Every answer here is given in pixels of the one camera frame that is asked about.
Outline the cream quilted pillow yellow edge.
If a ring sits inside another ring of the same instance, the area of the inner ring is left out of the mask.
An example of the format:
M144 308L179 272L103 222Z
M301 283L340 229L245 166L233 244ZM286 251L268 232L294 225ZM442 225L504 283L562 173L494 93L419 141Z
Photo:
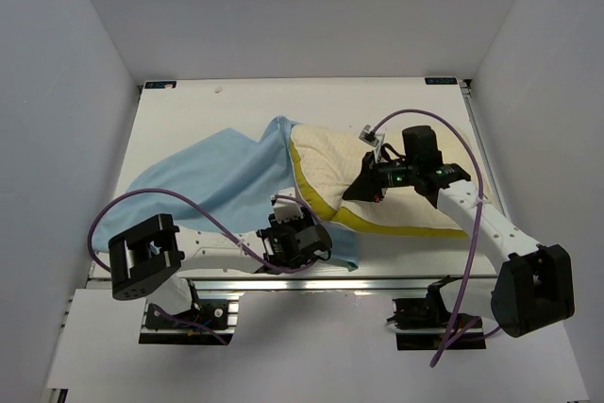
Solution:
M296 125L289 150L299 194L323 221L361 233L466 236L412 185L403 136L387 132L381 157L350 132Z

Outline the light blue pillowcase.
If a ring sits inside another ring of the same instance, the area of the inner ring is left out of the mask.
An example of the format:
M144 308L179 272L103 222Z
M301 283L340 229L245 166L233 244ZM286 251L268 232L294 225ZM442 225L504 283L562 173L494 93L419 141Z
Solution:
M294 185L289 139L294 122L278 116L254 141L227 128L161 160L128 187L127 200L91 229L89 248L105 252L109 239L158 213L181 227L233 233L265 227L270 197Z

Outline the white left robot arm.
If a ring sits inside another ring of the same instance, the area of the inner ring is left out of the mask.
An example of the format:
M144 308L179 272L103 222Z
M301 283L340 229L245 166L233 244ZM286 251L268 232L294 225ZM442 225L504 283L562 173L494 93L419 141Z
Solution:
M118 301L144 298L187 327L197 320L200 306L192 283L180 272L292 274L330 258L331 237L307 210L288 221L270 215L269 223L228 237L179 227L170 214L155 215L109 240L112 296Z

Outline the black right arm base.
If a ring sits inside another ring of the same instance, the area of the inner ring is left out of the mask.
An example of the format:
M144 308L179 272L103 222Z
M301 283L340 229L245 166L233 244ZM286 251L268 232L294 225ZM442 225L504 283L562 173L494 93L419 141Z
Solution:
M450 313L444 303L426 290L420 296L405 295L393 300L394 311L386 325L394 331L397 351L438 350L445 336ZM484 350L483 324L480 318L460 312L453 325L451 336L469 326L462 336L449 347L452 350Z

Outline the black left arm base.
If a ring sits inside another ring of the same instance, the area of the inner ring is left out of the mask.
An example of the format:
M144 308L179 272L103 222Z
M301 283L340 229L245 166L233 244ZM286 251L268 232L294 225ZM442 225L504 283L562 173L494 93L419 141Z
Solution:
M231 296L193 294L189 309L178 314L147 303L139 344L228 346L233 338L238 303Z

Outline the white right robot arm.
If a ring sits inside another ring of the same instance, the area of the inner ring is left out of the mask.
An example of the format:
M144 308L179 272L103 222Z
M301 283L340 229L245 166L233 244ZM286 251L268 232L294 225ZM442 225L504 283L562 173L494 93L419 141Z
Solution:
M457 163L444 162L430 126L403 130L403 154L370 128L360 138L374 149L363 156L344 200L378 203L387 190L410 187L467 233L496 272L495 283L447 276L430 284L424 303L394 317L399 328L445 327L462 314L489 318L518 338L574 315L568 252L539 243L494 208L480 195L475 177Z

